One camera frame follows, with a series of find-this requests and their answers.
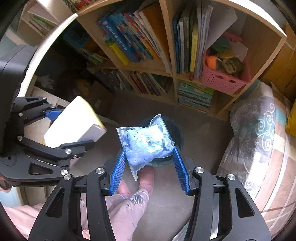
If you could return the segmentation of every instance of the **person's foot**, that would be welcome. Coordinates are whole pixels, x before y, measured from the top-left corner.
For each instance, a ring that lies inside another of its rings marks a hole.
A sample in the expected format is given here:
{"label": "person's foot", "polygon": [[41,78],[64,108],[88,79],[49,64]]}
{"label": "person's foot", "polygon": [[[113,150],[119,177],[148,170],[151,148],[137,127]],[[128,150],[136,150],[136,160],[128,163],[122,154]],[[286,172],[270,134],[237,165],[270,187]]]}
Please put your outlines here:
{"label": "person's foot", "polygon": [[123,179],[120,180],[117,192],[125,198],[131,196],[131,192],[129,191],[128,186]]}
{"label": "person's foot", "polygon": [[154,189],[154,169],[151,166],[144,166],[138,171],[139,189],[144,188],[151,197]]}

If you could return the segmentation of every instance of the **curved white edge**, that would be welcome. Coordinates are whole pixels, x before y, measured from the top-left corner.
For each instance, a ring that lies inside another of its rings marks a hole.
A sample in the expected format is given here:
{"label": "curved white edge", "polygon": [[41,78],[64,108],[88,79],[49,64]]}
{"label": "curved white edge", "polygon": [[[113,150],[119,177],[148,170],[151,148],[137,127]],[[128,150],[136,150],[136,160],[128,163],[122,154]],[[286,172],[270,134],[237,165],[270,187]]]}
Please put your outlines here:
{"label": "curved white edge", "polygon": [[260,6],[249,0],[214,0],[228,6],[241,10],[248,15],[258,19],[273,31],[275,31],[281,38],[287,38],[285,32],[277,24],[277,22]]}
{"label": "curved white edge", "polygon": [[69,26],[70,23],[72,23],[76,18],[78,17],[77,13],[74,13],[70,17],[68,17],[65,21],[60,23],[58,26],[56,26],[42,41],[42,43],[38,46],[30,64],[27,69],[25,78],[23,82],[20,85],[20,92],[18,96],[25,96],[26,92],[28,90],[29,84],[31,82],[31,79],[40,64],[41,60],[43,59],[44,55],[48,51],[48,49],[51,47],[51,45],[54,43],[54,41],[58,38],[58,36],[65,30],[67,26]]}

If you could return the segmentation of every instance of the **orange object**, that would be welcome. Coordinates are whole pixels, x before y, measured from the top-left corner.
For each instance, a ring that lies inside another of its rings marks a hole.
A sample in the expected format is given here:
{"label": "orange object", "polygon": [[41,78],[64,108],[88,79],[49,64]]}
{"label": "orange object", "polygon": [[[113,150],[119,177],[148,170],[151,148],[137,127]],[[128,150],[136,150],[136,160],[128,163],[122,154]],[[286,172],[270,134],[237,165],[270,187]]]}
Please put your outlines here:
{"label": "orange object", "polygon": [[205,62],[209,68],[216,69],[217,56],[207,56]]}

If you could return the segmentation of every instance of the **pink pants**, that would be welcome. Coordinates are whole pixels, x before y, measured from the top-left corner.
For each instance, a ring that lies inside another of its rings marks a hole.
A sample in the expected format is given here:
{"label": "pink pants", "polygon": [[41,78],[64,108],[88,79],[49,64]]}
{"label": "pink pants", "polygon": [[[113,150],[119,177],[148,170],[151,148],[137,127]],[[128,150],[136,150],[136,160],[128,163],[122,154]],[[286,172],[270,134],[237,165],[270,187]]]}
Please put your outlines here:
{"label": "pink pants", "polygon": [[[133,196],[124,197],[115,194],[112,197],[106,196],[106,205],[109,213],[110,222],[117,241],[128,241],[132,239],[140,218],[143,216],[149,199],[145,189],[139,189]],[[87,212],[86,195],[81,194],[81,226],[84,238],[90,239]],[[16,228],[29,238],[33,224],[42,208],[42,204],[20,207],[4,207],[8,216]]]}

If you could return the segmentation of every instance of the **white label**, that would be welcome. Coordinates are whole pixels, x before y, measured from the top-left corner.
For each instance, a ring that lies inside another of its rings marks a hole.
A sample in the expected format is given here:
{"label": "white label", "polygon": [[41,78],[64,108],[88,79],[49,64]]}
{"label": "white label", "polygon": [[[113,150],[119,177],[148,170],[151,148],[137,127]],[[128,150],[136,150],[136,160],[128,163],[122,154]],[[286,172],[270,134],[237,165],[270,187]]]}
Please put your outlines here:
{"label": "white label", "polygon": [[97,109],[100,105],[101,101],[97,99],[96,103],[94,104],[94,107]]}

